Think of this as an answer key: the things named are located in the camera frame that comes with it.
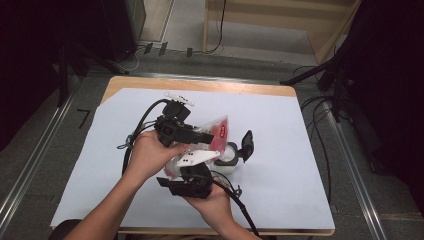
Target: hand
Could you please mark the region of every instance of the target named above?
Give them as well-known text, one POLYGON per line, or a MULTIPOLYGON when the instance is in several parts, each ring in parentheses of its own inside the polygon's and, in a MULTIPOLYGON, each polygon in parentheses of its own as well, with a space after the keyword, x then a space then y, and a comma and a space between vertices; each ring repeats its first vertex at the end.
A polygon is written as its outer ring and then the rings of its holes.
POLYGON ((212 184, 212 192, 206 199, 184 198, 201 214, 203 220, 221 233, 224 228, 234 224, 231 212, 230 197, 216 184, 212 184))
POLYGON ((124 177, 131 178, 138 187, 145 180, 158 173, 173 157, 185 152, 189 144, 178 143, 165 147, 159 142, 155 130, 146 131, 137 136, 124 177))

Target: metal frame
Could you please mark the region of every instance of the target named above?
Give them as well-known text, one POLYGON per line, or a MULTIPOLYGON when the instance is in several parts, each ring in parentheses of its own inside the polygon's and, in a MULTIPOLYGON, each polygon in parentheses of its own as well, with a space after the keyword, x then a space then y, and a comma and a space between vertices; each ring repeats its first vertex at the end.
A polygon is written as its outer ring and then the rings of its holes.
MULTIPOLYGON (((133 75, 134 77, 150 77, 150 78, 168 78, 168 79, 186 79, 186 80, 203 80, 203 81, 224 81, 224 82, 239 82, 239 83, 250 83, 250 84, 264 84, 264 85, 279 85, 277 81, 267 81, 267 80, 248 80, 248 79, 237 79, 237 78, 222 78, 222 77, 206 77, 206 76, 190 76, 190 75, 176 75, 176 74, 159 74, 159 73, 141 73, 133 75)), ((28 189, 44 155, 46 154, 50 143, 56 134, 58 128, 60 127, 64 117, 67 114, 67 111, 72 103, 73 97, 77 92, 78 88, 81 85, 81 81, 75 81, 75 87, 69 94, 66 102, 61 108, 58 108, 53 115, 49 125, 44 131, 42 137, 38 141, 33 153, 31 154, 27 164, 22 170, 19 178, 15 182, 12 190, 9 192, 5 201, 2 203, 0 208, 0 239, 6 231, 6 228, 12 219, 15 211, 17 210, 26 190, 28 189)), ((324 107, 329 109, 327 103, 324 104, 324 107)), ((378 213, 374 207, 374 204, 371 200, 370 195, 365 187, 365 183, 362 180, 362 177, 359 173, 359 170, 356 166, 354 156, 350 151, 349 144, 346 141, 343 130, 340 127, 339 123, 336 123, 334 118, 328 116, 328 121, 333 129, 333 133, 339 144, 339 149, 341 150, 342 157, 345 160, 348 174, 352 180, 352 185, 361 205, 365 220, 370 229, 373 239, 387 239, 381 221, 379 219, 378 213)))
POLYGON ((21 200, 24 197, 29 185, 31 184, 31 181, 35 173, 37 172, 37 169, 40 166, 50 146, 50 143, 52 142, 57 130, 59 129, 63 119, 66 116, 66 113, 68 112, 68 109, 72 103, 76 91, 81 85, 81 81, 77 80, 77 77, 74 77, 73 80, 76 83, 76 86, 73 88, 66 101, 62 104, 62 107, 56 109, 46 130, 44 131, 40 140, 38 140, 38 143, 35 146, 27 163, 25 164, 25 167, 23 168, 21 174, 13 185, 12 190, 10 190, 9 194, 1 205, 0 239, 6 232, 7 226, 9 225, 13 215, 18 209, 18 206, 21 203, 21 200))

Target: black cable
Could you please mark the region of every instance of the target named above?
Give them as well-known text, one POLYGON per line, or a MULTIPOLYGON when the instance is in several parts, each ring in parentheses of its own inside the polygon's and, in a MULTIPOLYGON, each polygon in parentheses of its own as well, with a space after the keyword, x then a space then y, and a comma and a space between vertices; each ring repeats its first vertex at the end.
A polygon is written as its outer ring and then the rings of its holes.
MULTIPOLYGON (((321 100, 314 108, 313 112, 312 112, 312 119, 314 121, 314 124, 316 125, 316 119, 315 119, 315 111, 318 109, 318 107, 323 104, 325 101, 327 101, 327 99, 321 100)), ((326 161, 326 165, 327 165, 327 178, 328 178, 328 195, 327 195, 327 201, 330 204, 331 203, 331 173, 330 173, 330 162, 328 160, 328 155, 327 155, 327 149, 325 148, 324 142, 322 140, 321 134, 318 130, 318 128, 315 128, 315 131, 317 132, 319 141, 321 143, 322 146, 322 150, 324 152, 324 157, 325 157, 325 161, 326 161)))
POLYGON ((233 187, 233 184, 231 184, 231 181, 224 175, 224 174, 222 174, 222 173, 220 173, 220 172, 217 172, 217 171, 214 171, 214 170, 210 170, 211 171, 211 173, 215 173, 215 174, 218 174, 219 176, 221 176, 221 177, 223 177, 225 180, 227 180, 227 182, 228 182, 228 185, 230 185, 230 188, 231 188, 231 190, 233 191, 233 192, 235 192, 236 190, 234 189, 234 187, 233 187))
MULTIPOLYGON (((322 116, 320 119, 318 119, 317 123, 319 123, 322 119, 324 119, 324 117, 327 116, 327 114, 329 112, 331 112, 331 109, 324 109, 321 112, 319 112, 316 116, 319 116, 319 115, 323 114, 324 112, 326 112, 326 113, 324 114, 324 116, 322 116)), ((306 125, 306 129, 308 129, 313 123, 314 123, 314 121, 310 121, 309 124, 306 125)))
POLYGON ((132 147, 134 145, 134 141, 135 139, 137 139, 137 136, 141 133, 141 131, 143 131, 143 129, 141 129, 143 127, 143 123, 144 120, 146 120, 147 116, 149 115, 149 113, 153 110, 153 108, 155 108, 158 104, 160 103, 169 103, 170 101, 168 99, 161 99, 158 100, 156 102, 154 102, 148 109, 147 111, 144 113, 143 117, 141 118, 140 122, 138 123, 137 127, 135 128, 133 134, 131 135, 129 142, 126 143, 128 144, 127 146, 127 150, 125 151, 125 156, 124 156, 124 162, 122 165, 122 175, 124 175, 125 170, 128 167, 128 162, 130 160, 130 155, 131 155, 131 151, 132 151, 132 147))
POLYGON ((250 218, 249 213, 247 212, 246 206, 240 201, 240 199, 233 193, 230 191, 230 189, 228 189, 227 187, 225 187, 224 185, 222 185, 220 182, 212 179, 212 182, 219 186, 220 188, 224 189, 224 191, 228 194, 228 196, 231 197, 231 199, 234 200, 234 202, 239 206, 241 212, 243 213, 244 217, 246 218, 247 222, 250 225, 250 228, 252 229, 252 232, 259 237, 259 232, 256 229, 255 224, 253 223, 252 219, 250 218))
POLYGON ((227 5, 227 0, 224 0, 224 7, 222 8, 222 16, 221 16, 221 26, 220 26, 220 31, 219 31, 219 42, 214 49, 204 52, 205 54, 211 54, 211 53, 215 52, 216 49, 218 49, 218 47, 221 45, 221 42, 222 42, 222 25, 224 24, 224 15, 225 15, 225 6, 226 5, 227 5))
POLYGON ((331 99, 333 98, 332 96, 319 96, 319 97, 311 97, 307 100, 305 100, 305 102, 303 102, 302 106, 300 107, 300 110, 303 111, 303 109, 305 109, 305 107, 307 107, 309 104, 311 104, 312 102, 318 100, 318 99, 331 99))

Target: person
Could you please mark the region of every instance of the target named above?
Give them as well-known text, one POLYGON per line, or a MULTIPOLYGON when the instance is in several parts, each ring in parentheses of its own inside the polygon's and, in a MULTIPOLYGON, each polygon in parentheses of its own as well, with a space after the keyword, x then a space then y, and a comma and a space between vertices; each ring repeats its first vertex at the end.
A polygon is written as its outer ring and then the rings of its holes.
MULTIPOLYGON (((174 156, 187 151, 188 147, 187 144, 178 143, 166 148, 159 142, 156 131, 141 133, 134 142, 128 167, 120 180, 65 239, 114 239, 135 194, 144 182, 158 173, 174 156)), ((212 185, 212 192, 206 199, 185 200, 224 239, 260 239, 234 220, 229 196, 217 185, 212 185)))

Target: white paper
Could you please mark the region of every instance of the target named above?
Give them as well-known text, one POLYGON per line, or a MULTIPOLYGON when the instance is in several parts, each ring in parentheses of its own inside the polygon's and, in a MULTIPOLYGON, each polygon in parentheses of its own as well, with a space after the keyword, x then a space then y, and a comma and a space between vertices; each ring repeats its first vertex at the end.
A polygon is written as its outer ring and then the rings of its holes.
MULTIPOLYGON (((195 102, 187 124, 202 125, 229 117, 229 141, 240 145, 253 132, 255 151, 228 175, 240 185, 245 204, 257 228, 334 229, 321 178, 296 97, 227 94, 176 90, 122 89, 98 107, 81 155, 52 220, 84 218, 121 176, 125 142, 150 105, 169 91, 195 102)), ((165 104, 147 118, 155 120, 165 104)), ((157 176, 165 177, 163 172, 157 176)), ((249 227, 232 202, 237 222, 249 227)), ((122 227, 208 228, 198 212, 149 179, 137 193, 122 227)))

